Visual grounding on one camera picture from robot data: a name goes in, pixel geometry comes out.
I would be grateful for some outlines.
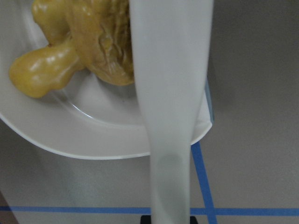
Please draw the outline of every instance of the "blue tape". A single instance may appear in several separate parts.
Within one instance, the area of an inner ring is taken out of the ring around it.
[[[191,208],[193,216],[208,215],[208,208]],[[237,209],[214,208],[217,216],[294,216],[299,217],[299,209]],[[21,212],[62,212],[62,213],[98,213],[98,214],[141,214],[150,215],[150,208],[97,208],[97,207],[35,207],[35,206],[0,206],[0,211]]]
[[[35,207],[35,206],[0,206],[0,211],[23,212],[65,212],[65,213],[100,213],[100,214],[150,214],[150,208],[97,208],[97,207]]]
[[[299,216],[299,209],[215,209],[219,216]]]
[[[209,221],[209,224],[217,224],[214,203],[212,199],[209,181],[206,175],[206,168],[202,157],[199,142],[193,144],[191,146],[191,150],[192,150],[194,164],[195,164],[195,168],[196,168],[196,172],[197,172],[197,176],[201,188],[202,197],[206,207],[207,219]]]

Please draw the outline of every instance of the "gray table surface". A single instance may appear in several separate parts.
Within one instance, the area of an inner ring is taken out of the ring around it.
[[[215,208],[298,209],[219,224],[299,223],[299,1],[216,0],[201,140]],[[85,161],[33,146],[0,123],[0,206],[149,207],[149,157]],[[191,206],[205,203],[191,159]],[[213,224],[206,215],[200,224]],[[140,214],[0,211],[1,224],[139,223]]]

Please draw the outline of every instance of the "yellow food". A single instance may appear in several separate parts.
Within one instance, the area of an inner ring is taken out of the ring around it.
[[[128,0],[66,2],[67,21],[83,64],[108,83],[133,83]]]
[[[50,90],[65,87],[72,75],[82,70],[72,40],[47,46],[17,58],[9,70],[13,84],[30,97],[40,98]]]
[[[64,0],[35,0],[31,11],[49,44],[63,42],[70,31],[65,18]]]
[[[35,0],[34,21],[49,45],[11,65],[12,83],[40,98],[87,67],[105,82],[134,82],[128,0]]]

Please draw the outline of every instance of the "white spatula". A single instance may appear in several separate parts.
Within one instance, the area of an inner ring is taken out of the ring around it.
[[[151,145],[153,224],[189,223],[190,143],[212,11],[212,0],[130,0],[135,84]]]

